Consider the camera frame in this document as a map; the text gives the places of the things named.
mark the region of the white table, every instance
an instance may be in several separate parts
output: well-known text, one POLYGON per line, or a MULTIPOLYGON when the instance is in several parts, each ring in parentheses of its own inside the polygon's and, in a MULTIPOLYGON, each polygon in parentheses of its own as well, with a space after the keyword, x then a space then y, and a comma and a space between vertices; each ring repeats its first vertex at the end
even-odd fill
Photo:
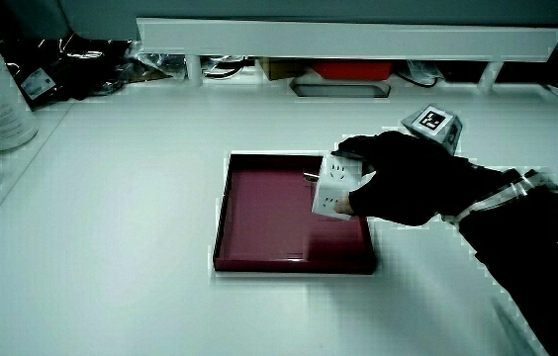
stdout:
POLYGON ((0 205, 0 355, 508 354, 490 304, 508 296, 444 222, 371 221, 373 276, 213 271, 231 150, 331 150, 433 103, 462 119, 462 155, 558 174, 557 97, 390 82, 302 99, 257 71, 74 103, 0 205))

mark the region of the dark red tray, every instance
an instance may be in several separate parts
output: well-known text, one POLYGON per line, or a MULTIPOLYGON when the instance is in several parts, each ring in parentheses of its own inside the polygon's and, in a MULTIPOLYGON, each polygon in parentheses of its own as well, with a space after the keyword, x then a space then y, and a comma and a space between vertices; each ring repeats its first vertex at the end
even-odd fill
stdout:
POLYGON ((365 218, 312 213, 322 158, 233 154, 213 254, 216 271, 371 274, 376 256, 365 218))

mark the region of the red object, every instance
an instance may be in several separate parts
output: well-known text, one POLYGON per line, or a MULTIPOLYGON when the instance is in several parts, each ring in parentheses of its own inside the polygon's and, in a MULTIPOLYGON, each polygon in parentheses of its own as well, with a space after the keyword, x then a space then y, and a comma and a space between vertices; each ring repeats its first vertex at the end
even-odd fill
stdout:
POLYGON ((387 60, 317 60, 310 68, 325 79, 386 80, 393 63, 387 60))
POLYGON ((365 218, 312 213, 319 156, 234 154, 220 215, 216 271, 371 274, 376 257, 365 218))

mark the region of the white power strip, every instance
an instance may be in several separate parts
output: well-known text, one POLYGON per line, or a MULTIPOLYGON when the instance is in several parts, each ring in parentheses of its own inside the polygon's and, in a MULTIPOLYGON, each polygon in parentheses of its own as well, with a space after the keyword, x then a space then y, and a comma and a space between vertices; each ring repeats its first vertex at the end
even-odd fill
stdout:
POLYGON ((319 181, 312 213, 326 217, 349 220, 351 216, 339 214, 334 206, 340 202, 344 193, 362 185, 362 162, 354 159, 326 155, 321 163, 319 181))

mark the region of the gloved hand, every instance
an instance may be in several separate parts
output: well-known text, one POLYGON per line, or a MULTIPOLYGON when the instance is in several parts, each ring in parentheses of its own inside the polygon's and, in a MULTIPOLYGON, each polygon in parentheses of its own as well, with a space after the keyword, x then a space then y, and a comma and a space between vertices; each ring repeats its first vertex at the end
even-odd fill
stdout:
POLYGON ((350 137, 338 151, 364 157, 376 174, 349 192, 336 211, 406 225, 424 224, 436 213, 457 215, 501 175, 453 157, 437 143, 398 132, 350 137))

